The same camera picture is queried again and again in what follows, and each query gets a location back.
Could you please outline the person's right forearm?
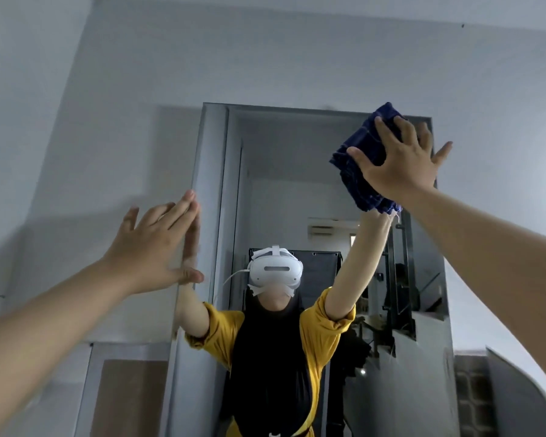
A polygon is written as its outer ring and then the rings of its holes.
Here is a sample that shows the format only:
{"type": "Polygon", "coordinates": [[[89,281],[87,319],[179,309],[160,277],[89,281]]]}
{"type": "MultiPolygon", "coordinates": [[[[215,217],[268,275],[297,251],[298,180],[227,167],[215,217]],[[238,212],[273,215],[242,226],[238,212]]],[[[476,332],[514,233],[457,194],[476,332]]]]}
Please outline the person's right forearm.
{"type": "Polygon", "coordinates": [[[546,374],[546,236],[430,187],[395,199],[546,374]]]}

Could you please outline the person's left hand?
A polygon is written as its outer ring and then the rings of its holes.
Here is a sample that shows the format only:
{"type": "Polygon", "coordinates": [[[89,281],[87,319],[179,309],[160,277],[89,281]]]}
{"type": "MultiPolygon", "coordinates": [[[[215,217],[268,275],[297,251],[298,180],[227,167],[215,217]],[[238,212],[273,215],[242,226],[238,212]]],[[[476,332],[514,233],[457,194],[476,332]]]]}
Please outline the person's left hand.
{"type": "Polygon", "coordinates": [[[197,200],[196,219],[186,232],[172,232],[157,225],[176,203],[151,207],[137,218],[134,230],[127,234],[122,234],[121,223],[101,263],[123,296],[173,286],[179,283],[181,267],[196,269],[201,214],[197,200]]]}

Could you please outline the white curved panel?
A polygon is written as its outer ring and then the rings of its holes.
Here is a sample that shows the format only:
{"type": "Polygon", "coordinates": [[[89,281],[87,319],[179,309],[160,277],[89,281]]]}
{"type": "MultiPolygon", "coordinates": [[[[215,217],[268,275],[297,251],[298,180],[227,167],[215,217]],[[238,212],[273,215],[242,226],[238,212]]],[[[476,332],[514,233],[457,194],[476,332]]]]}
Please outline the white curved panel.
{"type": "Polygon", "coordinates": [[[546,437],[546,392],[493,349],[486,355],[498,437],[546,437]]]}

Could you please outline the dark blue cleaning cloth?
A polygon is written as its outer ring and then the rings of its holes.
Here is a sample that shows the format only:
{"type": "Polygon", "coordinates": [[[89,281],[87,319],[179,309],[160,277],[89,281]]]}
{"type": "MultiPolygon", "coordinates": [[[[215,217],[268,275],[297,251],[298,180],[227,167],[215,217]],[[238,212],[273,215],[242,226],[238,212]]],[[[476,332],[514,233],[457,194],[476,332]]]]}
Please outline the dark blue cleaning cloth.
{"type": "Polygon", "coordinates": [[[339,170],[343,185],[357,208],[363,212],[377,210],[379,213],[392,214],[400,212],[402,208],[369,185],[357,163],[347,153],[347,149],[356,147],[366,155],[372,164],[382,165],[386,160],[386,150],[374,120],[376,117],[380,117],[396,138],[401,140],[401,131],[394,122],[394,118],[400,116],[401,114],[394,109],[391,102],[381,105],[368,116],[357,131],[340,145],[329,160],[329,163],[339,170]]]}

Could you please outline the patterned ventilation block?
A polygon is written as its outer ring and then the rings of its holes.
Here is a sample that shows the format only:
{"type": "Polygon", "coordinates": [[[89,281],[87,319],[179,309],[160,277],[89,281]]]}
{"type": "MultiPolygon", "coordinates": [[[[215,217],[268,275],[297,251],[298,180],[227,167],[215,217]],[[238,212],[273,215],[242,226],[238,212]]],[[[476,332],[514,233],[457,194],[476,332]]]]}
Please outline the patterned ventilation block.
{"type": "Polygon", "coordinates": [[[492,399],[489,385],[487,358],[477,354],[455,354],[453,357],[455,373],[458,425],[460,437],[484,437],[488,432],[485,426],[489,420],[479,419],[480,412],[487,414],[486,408],[492,399]]]}

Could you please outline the tall grey framed mirror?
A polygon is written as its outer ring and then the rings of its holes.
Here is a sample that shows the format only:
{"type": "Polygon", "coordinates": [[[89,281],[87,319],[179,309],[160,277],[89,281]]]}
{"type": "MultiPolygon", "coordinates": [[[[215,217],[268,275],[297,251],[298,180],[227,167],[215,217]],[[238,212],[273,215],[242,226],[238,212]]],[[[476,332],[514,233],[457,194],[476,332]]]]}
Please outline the tall grey framed mirror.
{"type": "Polygon", "coordinates": [[[160,437],[459,437],[444,258],[329,163],[366,119],[203,105],[160,437]]]}

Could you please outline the person's right hand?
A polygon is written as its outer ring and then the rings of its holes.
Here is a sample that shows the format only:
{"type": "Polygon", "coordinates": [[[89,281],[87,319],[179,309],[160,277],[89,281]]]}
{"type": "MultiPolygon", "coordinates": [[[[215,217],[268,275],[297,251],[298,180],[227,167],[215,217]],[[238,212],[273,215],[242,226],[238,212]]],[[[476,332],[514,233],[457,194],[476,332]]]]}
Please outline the person's right hand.
{"type": "Polygon", "coordinates": [[[379,167],[378,178],[365,180],[381,195],[401,207],[411,209],[412,202],[434,190],[439,168],[431,162],[433,135],[426,123],[419,124],[418,143],[402,143],[380,117],[374,123],[386,150],[386,160],[379,167]]]}

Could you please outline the person's left forearm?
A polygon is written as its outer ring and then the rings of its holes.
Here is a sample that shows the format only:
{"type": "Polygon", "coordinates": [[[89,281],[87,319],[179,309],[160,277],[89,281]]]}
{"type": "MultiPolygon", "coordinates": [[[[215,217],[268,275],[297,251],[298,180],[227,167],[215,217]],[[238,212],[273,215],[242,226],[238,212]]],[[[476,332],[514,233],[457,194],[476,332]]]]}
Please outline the person's left forearm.
{"type": "Polygon", "coordinates": [[[132,282],[128,269],[101,260],[0,316],[0,427],[132,282]]]}

